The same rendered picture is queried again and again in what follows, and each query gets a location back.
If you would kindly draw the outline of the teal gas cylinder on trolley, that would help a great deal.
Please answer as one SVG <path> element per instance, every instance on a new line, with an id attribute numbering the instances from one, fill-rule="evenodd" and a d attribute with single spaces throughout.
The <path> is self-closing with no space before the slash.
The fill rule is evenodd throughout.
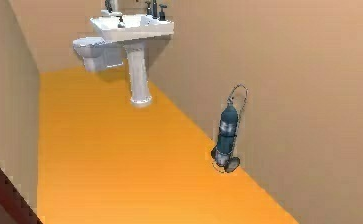
<path id="1" fill-rule="evenodd" d="M 245 89 L 245 96 L 240 111 L 237 111 L 234 106 L 234 93 L 240 87 Z M 235 85 L 227 98 L 225 109 L 221 112 L 217 142 L 210 154 L 214 163 L 222 168 L 222 173 L 231 173 L 235 171 L 241 162 L 239 157 L 233 155 L 233 152 L 247 97 L 248 88 L 243 84 Z"/>

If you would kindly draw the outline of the white toilet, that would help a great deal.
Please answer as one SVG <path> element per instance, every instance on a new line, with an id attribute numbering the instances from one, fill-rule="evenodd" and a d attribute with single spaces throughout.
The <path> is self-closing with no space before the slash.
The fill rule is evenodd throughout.
<path id="1" fill-rule="evenodd" d="M 122 45 L 117 42 L 108 42 L 102 37 L 83 37 L 75 39 L 72 46 L 88 72 L 99 72 L 124 64 Z"/>

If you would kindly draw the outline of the black sink tap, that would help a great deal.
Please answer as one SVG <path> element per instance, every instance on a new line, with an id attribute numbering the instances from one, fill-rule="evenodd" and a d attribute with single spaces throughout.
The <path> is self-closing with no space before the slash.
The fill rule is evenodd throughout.
<path id="1" fill-rule="evenodd" d="M 158 4 L 157 0 L 146 0 L 146 14 L 151 16 L 153 19 L 158 19 L 159 21 L 166 20 L 166 14 L 164 10 L 167 8 L 166 4 Z"/>

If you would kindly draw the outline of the white pedestal sink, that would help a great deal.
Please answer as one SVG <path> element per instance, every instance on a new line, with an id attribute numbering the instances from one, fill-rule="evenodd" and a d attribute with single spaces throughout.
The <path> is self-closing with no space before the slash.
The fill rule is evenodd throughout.
<path id="1" fill-rule="evenodd" d="M 131 103 L 136 107 L 146 107 L 152 102 L 149 91 L 145 61 L 145 43 L 155 37 L 174 34 L 175 23 L 159 21 L 144 14 L 123 15 L 125 28 L 118 28 L 119 17 L 96 17 L 90 22 L 95 31 L 108 42 L 123 46 L 129 66 Z"/>

